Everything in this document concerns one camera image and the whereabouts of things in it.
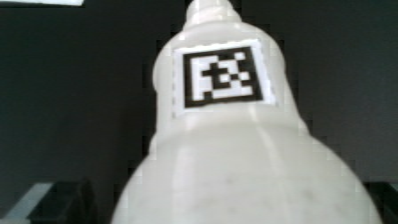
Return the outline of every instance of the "label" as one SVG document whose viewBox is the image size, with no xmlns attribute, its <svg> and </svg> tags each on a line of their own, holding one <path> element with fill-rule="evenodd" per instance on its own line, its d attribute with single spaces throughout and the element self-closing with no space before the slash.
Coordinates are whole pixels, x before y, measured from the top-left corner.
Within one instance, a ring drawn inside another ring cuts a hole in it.
<svg viewBox="0 0 398 224">
<path fill-rule="evenodd" d="M 257 40 L 175 49 L 174 117 L 209 104 L 275 104 L 270 85 Z"/>
</svg>

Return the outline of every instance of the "black object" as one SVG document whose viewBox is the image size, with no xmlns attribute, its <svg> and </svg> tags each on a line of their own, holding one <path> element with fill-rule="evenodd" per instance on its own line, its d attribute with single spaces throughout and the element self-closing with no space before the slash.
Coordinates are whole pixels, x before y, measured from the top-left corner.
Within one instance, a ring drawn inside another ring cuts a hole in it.
<svg viewBox="0 0 398 224">
<path fill-rule="evenodd" d="M 97 224 L 95 209 L 87 179 L 79 182 L 37 183 L 0 222 L 23 220 L 30 224 Z"/>
<path fill-rule="evenodd" d="M 398 184 L 364 183 L 383 224 L 398 224 Z"/>
<path fill-rule="evenodd" d="M 31 224 L 95 224 L 90 182 L 56 182 L 28 215 Z"/>
</svg>

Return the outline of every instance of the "plastic bottle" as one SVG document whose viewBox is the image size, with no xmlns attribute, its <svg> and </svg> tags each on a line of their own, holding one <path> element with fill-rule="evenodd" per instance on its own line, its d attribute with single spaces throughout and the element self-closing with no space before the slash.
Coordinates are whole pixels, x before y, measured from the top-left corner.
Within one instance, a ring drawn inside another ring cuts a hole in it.
<svg viewBox="0 0 398 224">
<path fill-rule="evenodd" d="M 158 124 L 113 224 L 380 224 L 310 137 L 280 50 L 225 0 L 193 0 L 154 65 Z"/>
</svg>

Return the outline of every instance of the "dark surface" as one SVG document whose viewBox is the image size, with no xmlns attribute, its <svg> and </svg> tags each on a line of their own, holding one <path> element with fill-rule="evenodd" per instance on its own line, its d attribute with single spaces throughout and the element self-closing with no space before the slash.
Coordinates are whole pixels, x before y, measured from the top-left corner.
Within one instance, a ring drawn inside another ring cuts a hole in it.
<svg viewBox="0 0 398 224">
<path fill-rule="evenodd" d="M 364 181 L 398 180 L 398 1 L 234 1 L 284 49 L 298 110 Z M 0 8 L 0 214 L 87 177 L 106 221 L 154 126 L 151 67 L 184 2 Z"/>
</svg>

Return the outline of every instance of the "bottle neck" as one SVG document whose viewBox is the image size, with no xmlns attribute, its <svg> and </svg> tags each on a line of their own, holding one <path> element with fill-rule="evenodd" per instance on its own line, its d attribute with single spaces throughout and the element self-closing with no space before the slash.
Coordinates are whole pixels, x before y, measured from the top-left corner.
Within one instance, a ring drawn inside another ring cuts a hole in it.
<svg viewBox="0 0 398 224">
<path fill-rule="evenodd" d="M 186 23 L 182 28 L 213 21 L 241 21 L 229 1 L 193 0 L 188 6 Z"/>
</svg>

